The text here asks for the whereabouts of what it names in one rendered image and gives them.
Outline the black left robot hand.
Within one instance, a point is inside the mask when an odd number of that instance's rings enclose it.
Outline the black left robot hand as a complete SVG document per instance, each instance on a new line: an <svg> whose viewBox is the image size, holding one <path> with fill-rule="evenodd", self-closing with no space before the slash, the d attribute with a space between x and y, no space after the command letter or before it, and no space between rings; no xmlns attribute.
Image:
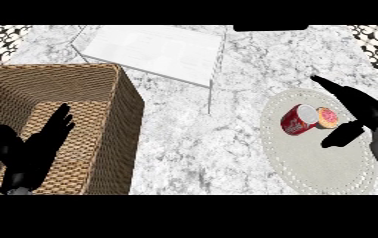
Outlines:
<svg viewBox="0 0 378 238"><path fill-rule="evenodd" d="M0 125L0 162L6 166L0 193L24 187L31 192L42 186L61 146L76 126L70 106L64 103L42 131L22 140L8 125Z"/></svg>

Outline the pink frosted cupcake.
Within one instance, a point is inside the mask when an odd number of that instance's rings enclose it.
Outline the pink frosted cupcake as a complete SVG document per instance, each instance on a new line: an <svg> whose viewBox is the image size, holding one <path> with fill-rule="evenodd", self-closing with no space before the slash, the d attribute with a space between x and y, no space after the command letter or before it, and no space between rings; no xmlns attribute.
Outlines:
<svg viewBox="0 0 378 238"><path fill-rule="evenodd" d="M334 129L338 126L338 116L337 113L325 107L316 109L319 115L319 126L325 129Z"/></svg>

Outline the round pale grey placemat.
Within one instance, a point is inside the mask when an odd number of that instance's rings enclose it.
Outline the round pale grey placemat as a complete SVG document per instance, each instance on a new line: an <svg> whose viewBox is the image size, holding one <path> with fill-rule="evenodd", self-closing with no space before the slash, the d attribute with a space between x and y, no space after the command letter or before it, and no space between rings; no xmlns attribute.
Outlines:
<svg viewBox="0 0 378 238"><path fill-rule="evenodd" d="M369 130L346 147L324 148L321 142L333 129L312 128L299 136L282 130L281 119L299 104L330 108L340 124L355 120L331 94L310 89L291 89L276 94L266 103L260 119L263 150L276 173L303 194L372 194L378 162L369 149Z"/></svg>

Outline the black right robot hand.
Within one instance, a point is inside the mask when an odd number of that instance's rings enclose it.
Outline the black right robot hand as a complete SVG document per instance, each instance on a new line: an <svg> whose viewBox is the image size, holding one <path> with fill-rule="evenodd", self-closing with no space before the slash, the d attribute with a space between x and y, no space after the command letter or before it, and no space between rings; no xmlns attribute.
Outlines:
<svg viewBox="0 0 378 238"><path fill-rule="evenodd" d="M372 133L369 149L378 160L378 100L365 92L350 86L341 86L327 78L312 75L310 79L319 83L327 91L337 97L356 120L343 123L322 140L322 147L344 147L364 133L368 127Z"/></svg>

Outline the red can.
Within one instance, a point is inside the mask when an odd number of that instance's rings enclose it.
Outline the red can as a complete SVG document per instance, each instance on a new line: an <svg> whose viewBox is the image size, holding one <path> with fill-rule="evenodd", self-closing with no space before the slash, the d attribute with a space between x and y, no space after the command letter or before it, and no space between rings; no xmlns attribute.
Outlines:
<svg viewBox="0 0 378 238"><path fill-rule="evenodd" d="M299 104L281 119L281 127L288 135L297 136L310 130L319 121L316 109L307 104Z"/></svg>

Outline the brown wicker basket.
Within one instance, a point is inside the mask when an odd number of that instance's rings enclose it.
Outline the brown wicker basket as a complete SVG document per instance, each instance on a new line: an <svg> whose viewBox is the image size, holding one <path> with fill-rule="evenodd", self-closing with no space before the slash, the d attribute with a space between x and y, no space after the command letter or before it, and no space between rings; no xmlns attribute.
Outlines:
<svg viewBox="0 0 378 238"><path fill-rule="evenodd" d="M144 108L114 63L0 66L0 192L126 195Z"/></svg>

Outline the white tiered shelf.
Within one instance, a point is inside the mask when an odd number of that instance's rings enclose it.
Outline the white tiered shelf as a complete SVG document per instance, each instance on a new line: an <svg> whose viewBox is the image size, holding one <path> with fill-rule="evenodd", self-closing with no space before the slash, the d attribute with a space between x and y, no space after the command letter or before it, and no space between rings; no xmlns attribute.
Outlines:
<svg viewBox="0 0 378 238"><path fill-rule="evenodd" d="M83 59L213 90L223 38L172 25L86 25L71 41Z"/></svg>

